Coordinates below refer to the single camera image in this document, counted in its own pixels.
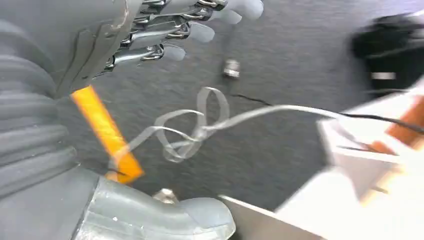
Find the gray carpet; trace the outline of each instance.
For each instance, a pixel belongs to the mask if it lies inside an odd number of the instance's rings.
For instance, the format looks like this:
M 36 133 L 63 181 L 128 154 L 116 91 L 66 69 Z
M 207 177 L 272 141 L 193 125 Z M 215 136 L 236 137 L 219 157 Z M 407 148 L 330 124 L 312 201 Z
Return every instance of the gray carpet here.
M 421 0 L 265 0 L 263 16 L 244 20 L 231 38 L 230 26 L 211 22 L 216 36 L 210 44 L 178 42 L 187 51 L 183 61 L 124 66 L 93 85 L 127 140 L 162 114 L 195 109 L 204 86 L 272 104 L 341 111 L 369 99 L 364 73 L 347 51 L 349 34 L 374 17 L 422 8 Z M 221 79 L 224 57 L 241 62 L 239 80 Z M 261 107 L 234 97 L 229 103 L 232 115 Z M 73 103 L 59 105 L 80 157 L 107 161 Z M 216 117 L 217 104 L 209 106 Z M 134 151 L 146 175 L 133 186 L 148 194 L 171 188 L 181 199 L 225 194 L 272 210 L 326 164 L 317 119 L 289 111 L 259 117 L 218 132 L 180 164 L 167 162 L 153 137 Z M 189 133 L 195 120 L 183 116 L 169 126 Z

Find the orange object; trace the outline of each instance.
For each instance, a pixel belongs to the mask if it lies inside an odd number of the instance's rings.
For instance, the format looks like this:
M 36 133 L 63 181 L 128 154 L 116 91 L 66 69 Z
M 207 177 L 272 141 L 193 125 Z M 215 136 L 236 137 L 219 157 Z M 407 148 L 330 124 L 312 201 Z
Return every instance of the orange object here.
M 72 98 L 110 156 L 127 145 L 117 125 L 91 85 L 74 92 Z M 125 175 L 108 173 L 106 177 L 119 183 L 130 183 L 144 174 L 132 153 L 126 154 L 120 160 L 115 160 L 115 165 L 117 170 Z
M 424 97 L 419 97 L 416 103 L 400 120 L 408 124 L 424 127 Z M 418 132 L 398 124 L 393 124 L 386 133 L 408 146 L 412 146 L 421 136 Z M 379 153 L 394 155 L 392 150 L 380 141 L 373 142 L 369 147 Z

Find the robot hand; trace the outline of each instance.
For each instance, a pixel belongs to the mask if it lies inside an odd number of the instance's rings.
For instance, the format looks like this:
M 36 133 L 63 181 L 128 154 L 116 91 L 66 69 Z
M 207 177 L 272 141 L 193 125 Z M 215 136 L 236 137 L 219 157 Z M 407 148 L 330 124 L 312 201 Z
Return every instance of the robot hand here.
M 242 17 L 257 19 L 264 7 L 260 0 L 147 0 L 135 16 L 129 35 L 121 41 L 117 52 L 109 58 L 104 70 L 111 72 L 121 64 L 159 60 L 175 61 L 186 52 L 166 40 L 195 39 L 211 41 L 215 32 L 199 22 L 221 20 L 237 24 Z
M 0 55 L 29 60 L 50 74 L 59 98 L 99 73 L 131 61 L 181 60 L 168 39 L 209 42 L 198 22 L 257 19 L 261 0 L 0 0 Z

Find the yellow tape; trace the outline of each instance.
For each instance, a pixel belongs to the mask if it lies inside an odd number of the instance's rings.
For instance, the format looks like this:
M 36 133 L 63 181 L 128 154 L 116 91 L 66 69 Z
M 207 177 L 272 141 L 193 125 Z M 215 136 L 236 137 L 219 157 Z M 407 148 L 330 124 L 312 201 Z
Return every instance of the yellow tape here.
M 91 85 L 74 92 L 72 98 L 110 156 L 127 145 L 116 123 Z M 106 177 L 123 184 L 130 183 L 144 174 L 132 153 L 116 161 L 115 165 L 118 171 L 125 175 L 107 174 Z

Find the coiled wire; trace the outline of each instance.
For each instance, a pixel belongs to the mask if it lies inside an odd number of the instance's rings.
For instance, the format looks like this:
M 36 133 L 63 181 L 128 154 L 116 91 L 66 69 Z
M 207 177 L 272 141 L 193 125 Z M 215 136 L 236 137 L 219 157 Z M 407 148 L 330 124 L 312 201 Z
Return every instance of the coiled wire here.
M 215 123 L 208 125 L 206 110 L 207 99 L 210 93 L 215 94 L 218 100 L 220 110 L 218 120 Z M 202 146 L 203 141 L 212 136 L 216 131 L 231 128 L 241 122 L 255 117 L 286 110 L 308 112 L 334 119 L 348 118 L 347 116 L 344 116 L 340 113 L 298 105 L 266 106 L 239 114 L 237 116 L 230 117 L 230 106 L 225 95 L 216 88 L 204 87 L 197 94 L 197 110 L 176 110 L 158 117 L 154 122 L 154 126 L 146 128 L 136 138 L 130 141 L 127 146 L 120 149 L 115 155 L 112 156 L 111 162 L 117 163 L 123 156 L 133 151 L 150 136 L 155 134 L 163 145 L 164 157 L 168 161 L 180 163 L 195 155 L 199 148 Z M 165 124 L 168 120 L 185 114 L 197 115 L 197 124 L 194 127 L 194 130 L 190 136 L 181 131 L 165 127 Z M 176 133 L 180 135 L 183 140 L 177 142 L 169 142 L 165 136 L 165 131 Z

